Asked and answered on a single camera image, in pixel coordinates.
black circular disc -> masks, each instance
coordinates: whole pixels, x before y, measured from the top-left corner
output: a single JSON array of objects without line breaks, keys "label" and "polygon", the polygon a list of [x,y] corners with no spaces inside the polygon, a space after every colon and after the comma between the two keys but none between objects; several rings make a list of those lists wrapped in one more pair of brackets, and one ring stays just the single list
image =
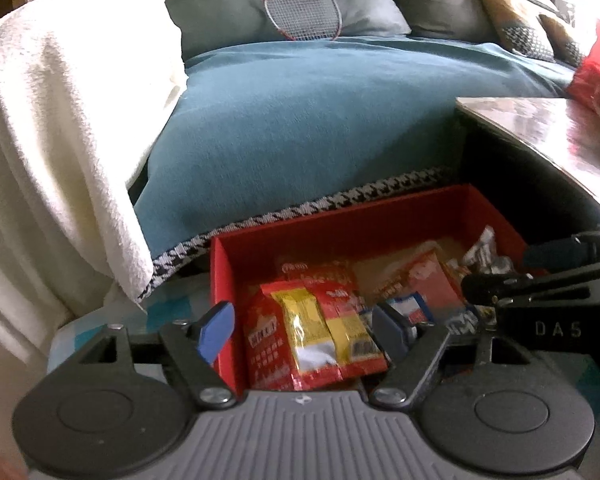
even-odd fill
[{"label": "black circular disc", "polygon": [[169,386],[126,374],[113,384],[43,382],[17,406],[12,426],[36,469],[62,478],[114,478],[167,452],[187,420]]},{"label": "black circular disc", "polygon": [[571,385],[523,368],[440,384],[421,407],[422,431],[451,460],[482,472],[536,475],[570,465],[589,445],[593,412]]}]

red badminton racket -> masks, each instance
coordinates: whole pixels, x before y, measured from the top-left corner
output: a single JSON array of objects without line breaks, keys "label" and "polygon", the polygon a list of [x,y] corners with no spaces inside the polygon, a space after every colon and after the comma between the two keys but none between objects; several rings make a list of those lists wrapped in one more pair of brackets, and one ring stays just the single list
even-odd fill
[{"label": "red badminton racket", "polygon": [[264,0],[264,8],[288,40],[335,40],[342,30],[336,0]]}]

glossy table surface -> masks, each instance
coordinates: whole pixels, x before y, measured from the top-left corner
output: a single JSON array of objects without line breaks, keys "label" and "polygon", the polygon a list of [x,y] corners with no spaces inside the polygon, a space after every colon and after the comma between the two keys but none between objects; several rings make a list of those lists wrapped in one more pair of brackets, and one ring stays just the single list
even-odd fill
[{"label": "glossy table surface", "polygon": [[458,98],[456,107],[526,146],[600,204],[600,120],[568,99]]}]

white fleece fabric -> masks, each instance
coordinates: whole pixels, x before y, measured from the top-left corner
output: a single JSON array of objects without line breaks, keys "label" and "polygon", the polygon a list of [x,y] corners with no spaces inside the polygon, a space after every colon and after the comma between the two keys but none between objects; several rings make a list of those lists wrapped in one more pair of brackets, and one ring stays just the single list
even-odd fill
[{"label": "white fleece fabric", "polygon": [[35,0],[0,20],[0,342],[135,300],[154,271],[127,194],[186,87],[164,0]]}]

